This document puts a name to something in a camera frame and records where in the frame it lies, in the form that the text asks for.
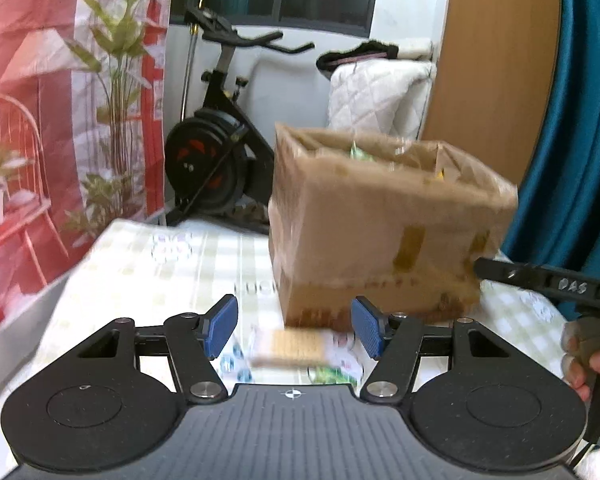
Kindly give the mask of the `person right hand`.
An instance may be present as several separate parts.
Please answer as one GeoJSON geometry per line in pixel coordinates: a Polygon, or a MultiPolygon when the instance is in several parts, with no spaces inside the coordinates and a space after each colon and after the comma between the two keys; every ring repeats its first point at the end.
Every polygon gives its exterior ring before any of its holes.
{"type": "Polygon", "coordinates": [[[562,378],[584,402],[591,396],[591,388],[586,383],[588,372],[600,374],[600,351],[592,354],[587,361],[578,358],[580,334],[576,321],[567,322],[560,340],[562,351],[562,378]]]}

